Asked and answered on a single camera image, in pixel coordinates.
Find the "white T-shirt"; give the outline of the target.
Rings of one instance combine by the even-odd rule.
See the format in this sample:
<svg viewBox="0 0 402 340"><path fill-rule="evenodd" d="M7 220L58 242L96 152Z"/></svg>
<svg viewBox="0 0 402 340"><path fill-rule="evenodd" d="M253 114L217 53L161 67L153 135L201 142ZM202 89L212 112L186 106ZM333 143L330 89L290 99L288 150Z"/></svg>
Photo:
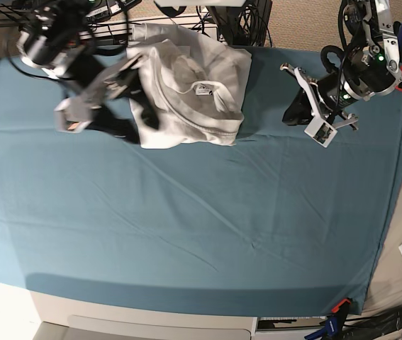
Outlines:
<svg viewBox="0 0 402 340"><path fill-rule="evenodd" d="M143 107L130 101L142 148L235 144L252 64L248 51L180 25L144 23L133 26L127 49L129 58L136 55L141 84L160 122L157 129L147 126Z"/></svg>

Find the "orange blue clamp bottom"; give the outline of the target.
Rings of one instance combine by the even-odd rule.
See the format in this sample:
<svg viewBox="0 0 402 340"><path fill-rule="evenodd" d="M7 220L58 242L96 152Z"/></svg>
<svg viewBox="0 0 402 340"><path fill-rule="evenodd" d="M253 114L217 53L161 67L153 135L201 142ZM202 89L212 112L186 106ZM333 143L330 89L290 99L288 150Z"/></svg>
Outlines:
<svg viewBox="0 0 402 340"><path fill-rule="evenodd" d="M351 305L351 299L342 299L338 304L336 304L336 306L331 309L331 313L327 317L322 328L318 331L304 336L304 339L336 339L336 337L342 333L342 328L349 314Z"/></svg>

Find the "teal table cloth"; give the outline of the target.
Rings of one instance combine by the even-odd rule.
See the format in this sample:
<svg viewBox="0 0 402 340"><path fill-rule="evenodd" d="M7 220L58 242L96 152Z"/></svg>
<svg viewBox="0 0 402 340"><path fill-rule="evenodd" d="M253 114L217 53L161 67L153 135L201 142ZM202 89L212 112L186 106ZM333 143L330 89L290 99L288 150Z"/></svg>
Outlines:
<svg viewBox="0 0 402 340"><path fill-rule="evenodd" d="M0 60L0 283L87 302L205 315L363 308L402 183L402 92L354 104L329 147L281 118L297 86L251 49L237 144L143 149L57 132L61 98Z"/></svg>

